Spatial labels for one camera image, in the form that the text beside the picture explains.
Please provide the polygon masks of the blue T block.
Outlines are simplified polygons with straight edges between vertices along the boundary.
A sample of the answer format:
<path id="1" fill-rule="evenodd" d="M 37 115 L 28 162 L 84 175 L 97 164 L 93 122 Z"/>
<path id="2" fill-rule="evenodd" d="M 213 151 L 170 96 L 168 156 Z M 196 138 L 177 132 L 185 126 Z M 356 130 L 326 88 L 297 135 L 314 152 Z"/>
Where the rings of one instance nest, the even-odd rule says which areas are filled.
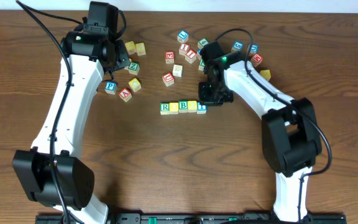
<path id="1" fill-rule="evenodd" d="M 202 105 L 200 102 L 197 102 L 197 113 L 198 114 L 206 114 L 207 112 L 207 106 Z"/>

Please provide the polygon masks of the yellow O block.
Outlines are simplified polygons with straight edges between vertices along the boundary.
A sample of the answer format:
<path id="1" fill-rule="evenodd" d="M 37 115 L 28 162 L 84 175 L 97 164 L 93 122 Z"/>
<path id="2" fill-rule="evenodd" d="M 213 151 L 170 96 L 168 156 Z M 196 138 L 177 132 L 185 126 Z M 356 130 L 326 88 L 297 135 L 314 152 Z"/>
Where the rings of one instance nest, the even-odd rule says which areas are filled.
<path id="1" fill-rule="evenodd" d="M 187 101 L 187 107 L 189 113 L 196 113 L 198 110 L 198 102 L 195 100 Z"/>
<path id="2" fill-rule="evenodd" d="M 170 102 L 169 103 L 169 113 L 170 114 L 178 114 L 179 113 L 179 103 L 178 102 Z"/>

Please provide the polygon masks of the yellow C block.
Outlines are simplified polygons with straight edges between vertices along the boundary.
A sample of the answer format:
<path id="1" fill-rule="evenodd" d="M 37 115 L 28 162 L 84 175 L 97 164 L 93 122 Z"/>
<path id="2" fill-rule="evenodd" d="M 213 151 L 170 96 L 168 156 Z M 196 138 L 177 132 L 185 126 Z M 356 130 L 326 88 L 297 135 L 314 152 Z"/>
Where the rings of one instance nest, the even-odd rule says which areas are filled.
<path id="1" fill-rule="evenodd" d="M 129 86 L 133 92 L 137 92 L 142 88 L 141 83 L 137 78 L 133 78 L 129 81 Z"/>

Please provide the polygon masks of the green B block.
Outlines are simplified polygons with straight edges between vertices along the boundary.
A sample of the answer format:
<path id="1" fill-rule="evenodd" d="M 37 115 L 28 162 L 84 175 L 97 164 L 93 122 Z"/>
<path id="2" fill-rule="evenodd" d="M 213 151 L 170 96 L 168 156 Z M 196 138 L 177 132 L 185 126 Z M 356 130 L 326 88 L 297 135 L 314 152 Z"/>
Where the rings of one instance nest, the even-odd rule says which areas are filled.
<path id="1" fill-rule="evenodd" d="M 178 102 L 179 112 L 187 113 L 188 112 L 188 102 L 187 101 L 179 101 Z"/>

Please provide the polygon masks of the green R block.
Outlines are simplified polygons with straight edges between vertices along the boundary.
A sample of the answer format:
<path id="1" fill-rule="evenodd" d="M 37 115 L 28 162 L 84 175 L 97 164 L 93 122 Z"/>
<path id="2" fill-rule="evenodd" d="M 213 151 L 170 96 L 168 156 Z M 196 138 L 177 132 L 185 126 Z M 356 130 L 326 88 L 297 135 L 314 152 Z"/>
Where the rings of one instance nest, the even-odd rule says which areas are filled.
<path id="1" fill-rule="evenodd" d="M 160 114 L 161 115 L 170 114 L 170 105 L 169 105 L 169 103 L 161 103 L 160 104 Z"/>

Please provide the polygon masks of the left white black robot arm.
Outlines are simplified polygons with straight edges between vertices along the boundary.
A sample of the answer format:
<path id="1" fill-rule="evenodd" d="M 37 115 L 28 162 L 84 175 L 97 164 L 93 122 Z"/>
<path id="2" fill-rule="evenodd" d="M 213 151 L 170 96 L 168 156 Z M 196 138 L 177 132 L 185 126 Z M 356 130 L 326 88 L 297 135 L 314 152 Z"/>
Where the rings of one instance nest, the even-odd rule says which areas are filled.
<path id="1" fill-rule="evenodd" d="M 60 48 L 60 78 L 45 122 L 12 165 L 30 201 L 83 223 L 106 223 L 109 208 L 94 195 L 94 172 L 80 160 L 83 132 L 104 74 L 128 66 L 129 57 L 116 34 L 70 31 Z"/>

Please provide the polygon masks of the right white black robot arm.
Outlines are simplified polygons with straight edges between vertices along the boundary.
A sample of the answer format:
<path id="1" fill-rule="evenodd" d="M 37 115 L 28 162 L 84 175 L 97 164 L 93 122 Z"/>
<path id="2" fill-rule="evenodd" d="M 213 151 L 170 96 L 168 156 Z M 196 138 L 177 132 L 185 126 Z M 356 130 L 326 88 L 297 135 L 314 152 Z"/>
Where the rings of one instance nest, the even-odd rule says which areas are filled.
<path id="1" fill-rule="evenodd" d="M 238 94 L 257 114 L 262 125 L 262 152 L 276 176 L 273 212 L 285 222 L 306 218 L 306 191 L 322 151 L 323 134 L 313 104 L 296 100 L 272 86 L 240 52 L 202 51 L 207 81 L 199 98 L 207 106 L 232 102 Z"/>

